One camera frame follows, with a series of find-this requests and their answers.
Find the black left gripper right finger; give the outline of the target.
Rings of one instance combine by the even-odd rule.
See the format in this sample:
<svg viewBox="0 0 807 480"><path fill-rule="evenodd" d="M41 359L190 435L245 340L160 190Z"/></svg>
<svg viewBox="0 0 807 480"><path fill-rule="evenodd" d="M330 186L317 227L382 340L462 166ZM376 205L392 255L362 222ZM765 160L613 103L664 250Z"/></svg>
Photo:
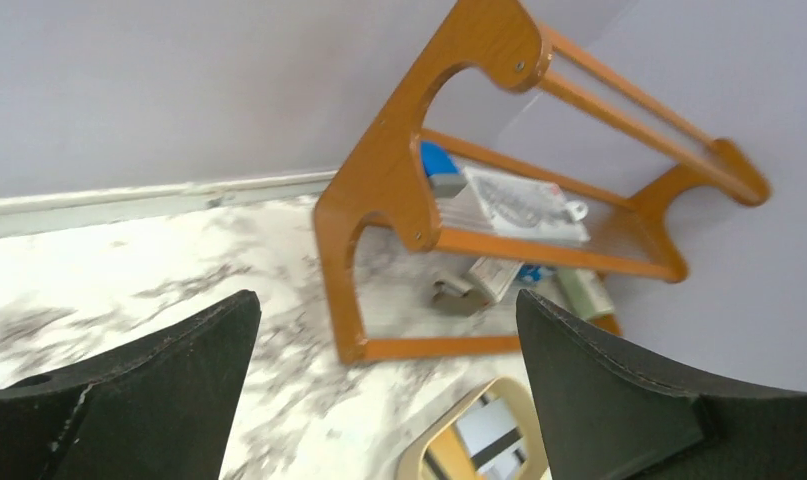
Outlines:
<svg viewBox="0 0 807 480"><path fill-rule="evenodd" d="M556 479L807 479L807 393L664 357L529 290L516 324Z"/></svg>

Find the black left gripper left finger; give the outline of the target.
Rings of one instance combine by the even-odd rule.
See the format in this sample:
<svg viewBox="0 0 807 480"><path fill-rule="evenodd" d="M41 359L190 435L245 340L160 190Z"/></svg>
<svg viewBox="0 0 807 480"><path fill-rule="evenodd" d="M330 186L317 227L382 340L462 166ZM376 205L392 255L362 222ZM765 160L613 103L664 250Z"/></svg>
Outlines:
<svg viewBox="0 0 807 480"><path fill-rule="evenodd" d="M261 319L241 290L0 389L0 479L215 479Z"/></svg>

